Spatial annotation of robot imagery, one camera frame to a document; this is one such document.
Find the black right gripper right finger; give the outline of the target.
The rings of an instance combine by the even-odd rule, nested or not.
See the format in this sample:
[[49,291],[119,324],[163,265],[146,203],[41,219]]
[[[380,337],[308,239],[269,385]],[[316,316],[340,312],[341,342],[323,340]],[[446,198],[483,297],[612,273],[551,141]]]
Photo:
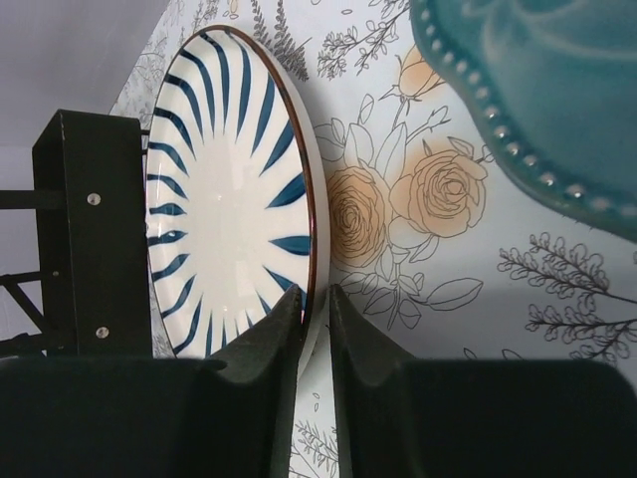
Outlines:
[[632,477],[636,394],[590,360],[425,359],[329,291],[343,477]]

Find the teal scalloped plate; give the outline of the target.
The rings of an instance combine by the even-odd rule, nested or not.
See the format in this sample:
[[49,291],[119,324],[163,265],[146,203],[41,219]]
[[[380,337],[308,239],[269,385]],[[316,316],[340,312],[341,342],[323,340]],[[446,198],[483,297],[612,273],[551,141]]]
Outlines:
[[636,5],[415,1],[415,44],[542,205],[636,238]]

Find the white blue striped plate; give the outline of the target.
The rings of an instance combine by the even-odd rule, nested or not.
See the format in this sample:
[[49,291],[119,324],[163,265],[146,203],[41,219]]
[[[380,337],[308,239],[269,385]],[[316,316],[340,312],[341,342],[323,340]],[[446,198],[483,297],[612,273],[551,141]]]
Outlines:
[[325,177],[294,82],[245,32],[202,29],[170,63],[145,193],[150,277],[173,353],[217,353],[295,286],[308,360],[328,286]]

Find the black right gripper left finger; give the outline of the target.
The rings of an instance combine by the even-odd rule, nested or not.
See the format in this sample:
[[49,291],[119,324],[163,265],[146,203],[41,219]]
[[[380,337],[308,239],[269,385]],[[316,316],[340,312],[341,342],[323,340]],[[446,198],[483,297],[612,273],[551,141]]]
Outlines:
[[206,359],[1,363],[5,477],[284,477],[302,293]]

